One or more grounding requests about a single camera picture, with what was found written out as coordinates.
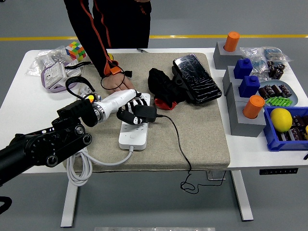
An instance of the rubik's cube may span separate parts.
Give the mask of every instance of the rubik's cube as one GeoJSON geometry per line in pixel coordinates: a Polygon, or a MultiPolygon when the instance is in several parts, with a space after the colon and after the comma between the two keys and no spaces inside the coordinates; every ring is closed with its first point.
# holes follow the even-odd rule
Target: rubik's cube
{"type": "Polygon", "coordinates": [[[77,59],[81,61],[84,57],[87,56],[85,49],[78,42],[72,42],[66,48],[66,53],[70,55],[74,60],[77,59]]]}

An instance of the yellow lemon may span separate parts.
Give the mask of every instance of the yellow lemon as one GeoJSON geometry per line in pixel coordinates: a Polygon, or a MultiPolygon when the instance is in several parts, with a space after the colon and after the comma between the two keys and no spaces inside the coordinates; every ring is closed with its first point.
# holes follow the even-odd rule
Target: yellow lemon
{"type": "Polygon", "coordinates": [[[270,118],[274,128],[279,132],[286,132],[292,126],[291,113],[284,108],[275,108],[272,110],[270,118]]]}

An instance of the coiled white cable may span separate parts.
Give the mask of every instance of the coiled white cable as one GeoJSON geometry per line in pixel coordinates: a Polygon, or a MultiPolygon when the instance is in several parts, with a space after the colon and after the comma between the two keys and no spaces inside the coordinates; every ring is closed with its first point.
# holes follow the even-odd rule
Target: coiled white cable
{"type": "Polygon", "coordinates": [[[68,180],[75,186],[82,186],[85,183],[87,183],[88,179],[92,175],[92,170],[93,170],[92,162],[97,163],[99,165],[103,165],[103,166],[120,165],[131,157],[133,151],[134,151],[134,147],[130,146],[129,153],[123,160],[116,162],[116,163],[104,163],[90,156],[87,148],[84,148],[67,159],[66,173],[67,173],[68,180]],[[82,172],[79,176],[74,171],[75,158],[78,156],[81,156],[82,158],[82,172]]]}

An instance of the yellow floor line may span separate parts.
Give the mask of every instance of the yellow floor line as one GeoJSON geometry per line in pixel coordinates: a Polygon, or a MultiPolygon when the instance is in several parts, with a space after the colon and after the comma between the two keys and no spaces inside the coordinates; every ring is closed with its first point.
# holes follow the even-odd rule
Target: yellow floor line
{"type": "MultiPolygon", "coordinates": [[[[227,35],[150,35],[150,39],[224,39],[227,35]]],[[[302,39],[308,38],[308,35],[241,35],[245,39],[302,39]]],[[[3,37],[0,41],[35,41],[35,40],[76,40],[76,36],[53,36],[53,37],[3,37]]]]}

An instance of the orange stripe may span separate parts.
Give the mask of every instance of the orange stripe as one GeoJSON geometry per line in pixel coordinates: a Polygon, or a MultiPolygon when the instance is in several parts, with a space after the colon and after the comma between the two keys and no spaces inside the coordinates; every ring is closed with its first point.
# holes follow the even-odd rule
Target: orange stripe
{"type": "MultiPolygon", "coordinates": [[[[83,10],[85,11],[85,13],[88,15],[88,17],[89,17],[90,20],[91,20],[92,28],[93,28],[93,30],[95,31],[98,40],[100,41],[100,44],[101,44],[101,46],[102,46],[102,49],[103,49],[103,51],[104,51],[104,54],[105,54],[105,57],[106,57],[107,61],[110,61],[110,63],[111,63],[112,61],[110,60],[108,54],[106,53],[105,47],[104,47],[104,45],[103,45],[103,43],[102,43],[102,40],[101,40],[101,37],[100,37],[100,34],[98,33],[97,29],[96,29],[95,26],[94,26],[94,21],[93,21],[92,15],[86,10],[86,8],[85,8],[85,6],[84,6],[84,4],[83,4],[83,0],[80,0],[80,4],[81,4],[83,10]]],[[[107,63],[105,64],[104,74],[105,74],[105,75],[109,75],[110,73],[111,73],[110,66],[109,66],[109,64],[108,64],[108,62],[107,62],[107,63]]]]}
{"type": "Polygon", "coordinates": [[[107,40],[108,40],[108,45],[110,48],[111,47],[111,42],[110,42],[110,38],[109,38],[109,31],[108,31],[108,28],[107,26],[104,24],[104,15],[102,12],[100,12],[100,10],[98,9],[98,6],[97,6],[97,3],[96,3],[96,0],[94,0],[94,4],[95,4],[95,8],[96,10],[102,15],[102,19],[101,19],[101,23],[103,24],[103,26],[106,28],[106,36],[107,36],[107,40]]]}

